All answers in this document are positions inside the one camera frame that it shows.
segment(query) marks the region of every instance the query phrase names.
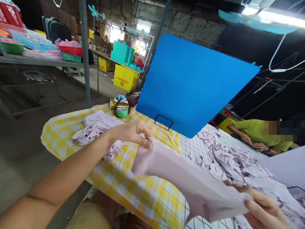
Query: green shirt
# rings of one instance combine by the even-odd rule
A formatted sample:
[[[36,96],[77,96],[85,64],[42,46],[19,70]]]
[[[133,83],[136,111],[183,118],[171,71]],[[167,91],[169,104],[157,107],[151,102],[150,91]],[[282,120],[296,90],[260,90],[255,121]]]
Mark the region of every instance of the green shirt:
[[[274,142],[270,140],[270,136],[265,135],[265,121],[258,119],[250,119],[235,122],[234,126],[241,132],[248,135],[253,143],[263,143],[265,146],[273,146],[275,149],[287,151],[293,142]]]

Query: green tape roll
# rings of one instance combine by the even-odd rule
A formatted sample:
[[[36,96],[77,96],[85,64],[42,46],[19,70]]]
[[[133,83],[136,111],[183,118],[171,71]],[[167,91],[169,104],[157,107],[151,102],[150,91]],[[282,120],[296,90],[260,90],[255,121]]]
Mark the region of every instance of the green tape roll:
[[[120,118],[127,117],[127,115],[128,115],[128,108],[117,108],[117,115]]]

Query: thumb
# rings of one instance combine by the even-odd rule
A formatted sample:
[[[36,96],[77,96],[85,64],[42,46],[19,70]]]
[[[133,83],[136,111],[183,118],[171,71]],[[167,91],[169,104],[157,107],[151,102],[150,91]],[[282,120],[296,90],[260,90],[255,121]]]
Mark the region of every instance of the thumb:
[[[262,224],[269,225],[271,220],[271,215],[269,215],[260,205],[258,205],[253,200],[247,200],[245,205],[249,212],[257,218]]]
[[[143,146],[146,149],[151,149],[153,147],[152,143],[148,139],[142,138],[139,135],[136,135],[133,142],[139,144],[140,146]]]

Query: green basket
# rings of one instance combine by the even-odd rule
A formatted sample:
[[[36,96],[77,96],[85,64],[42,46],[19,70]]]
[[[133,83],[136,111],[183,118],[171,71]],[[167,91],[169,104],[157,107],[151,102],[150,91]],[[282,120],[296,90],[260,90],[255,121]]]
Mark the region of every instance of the green basket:
[[[63,56],[63,59],[66,61],[72,61],[72,62],[76,62],[76,63],[81,63],[82,62],[82,57],[79,56],[75,56],[72,54],[68,54],[65,52],[61,52],[61,55]]]
[[[8,54],[22,54],[22,52],[24,50],[24,45],[21,43],[20,43],[20,45],[18,45],[18,44],[2,42],[2,44]]]

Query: yellow checkered tablecloth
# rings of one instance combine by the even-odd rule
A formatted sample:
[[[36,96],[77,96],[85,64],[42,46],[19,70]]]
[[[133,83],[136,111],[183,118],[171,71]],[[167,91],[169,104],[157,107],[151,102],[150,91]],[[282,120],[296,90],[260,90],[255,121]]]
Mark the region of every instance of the yellow checkered tablecloth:
[[[71,137],[84,128],[84,118],[99,110],[114,116],[107,103],[51,118],[44,125],[42,144],[63,161],[81,148]],[[181,135],[158,127],[154,120],[137,112],[135,108],[120,120],[125,123],[142,120],[154,133],[155,139],[179,152]],[[86,180],[153,228],[183,228],[185,198],[178,189],[158,177],[132,174],[137,147],[134,143],[123,146],[120,156],[112,163],[101,160]]]

